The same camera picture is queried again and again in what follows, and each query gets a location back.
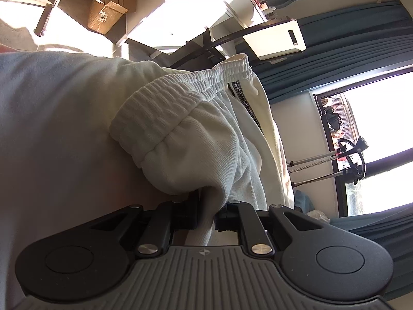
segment cardboard box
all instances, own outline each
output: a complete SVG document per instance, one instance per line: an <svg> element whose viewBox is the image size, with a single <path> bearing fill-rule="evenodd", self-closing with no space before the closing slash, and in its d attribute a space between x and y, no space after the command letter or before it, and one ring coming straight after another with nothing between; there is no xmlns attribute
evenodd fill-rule
<svg viewBox="0 0 413 310"><path fill-rule="evenodd" d="M128 11L136 11L136 0L94 0L90 6L88 28L106 34Z"/></svg>

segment sunlit floor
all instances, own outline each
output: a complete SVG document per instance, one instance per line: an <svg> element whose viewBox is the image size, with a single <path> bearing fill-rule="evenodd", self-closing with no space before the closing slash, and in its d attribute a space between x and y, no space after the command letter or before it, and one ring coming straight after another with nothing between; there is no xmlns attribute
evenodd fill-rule
<svg viewBox="0 0 413 310"><path fill-rule="evenodd" d="M36 36L33 30L42 12L42 7L0 2L0 43L25 51L86 52L110 58L120 55L120 49L107 38L87 30L59 8L53 10L46 36Z"/></svg>

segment window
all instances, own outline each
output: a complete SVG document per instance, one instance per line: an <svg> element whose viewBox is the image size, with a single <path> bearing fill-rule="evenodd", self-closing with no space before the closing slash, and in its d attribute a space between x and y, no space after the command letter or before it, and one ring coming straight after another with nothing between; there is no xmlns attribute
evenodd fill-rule
<svg viewBox="0 0 413 310"><path fill-rule="evenodd" d="M328 97L321 95L328 122L325 129L330 131L328 139L334 148L340 137L356 142L362 136L369 144L363 152L366 178L357 185L351 180L345 183L350 216L413 202L413 193L404 185L413 175L412 84L413 72L409 72ZM357 155L352 159L359 161ZM341 170L348 163L339 160L337 166ZM379 167L381 171L369 175L369 169Z"/></svg>

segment circular cap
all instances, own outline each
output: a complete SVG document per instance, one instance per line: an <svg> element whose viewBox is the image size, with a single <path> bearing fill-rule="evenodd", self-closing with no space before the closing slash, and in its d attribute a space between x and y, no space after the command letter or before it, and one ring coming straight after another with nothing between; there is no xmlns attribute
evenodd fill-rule
<svg viewBox="0 0 413 310"><path fill-rule="evenodd" d="M364 266L362 254L345 246L324 248L317 253L316 259L322 268L337 274L354 273Z"/></svg>
<svg viewBox="0 0 413 310"><path fill-rule="evenodd" d="M265 245L263 243L259 243L257 245L254 245L251 247L251 251L254 254L260 254L260 255L265 255L265 254L269 254L272 252L272 248L268 245Z"/></svg>
<svg viewBox="0 0 413 310"><path fill-rule="evenodd" d="M154 254L157 251L158 251L157 246L151 243L146 243L138 247L138 252L141 254Z"/></svg>
<svg viewBox="0 0 413 310"><path fill-rule="evenodd" d="M73 274L85 270L92 264L93 254L80 246L57 248L46 256L46 266L61 274Z"/></svg>

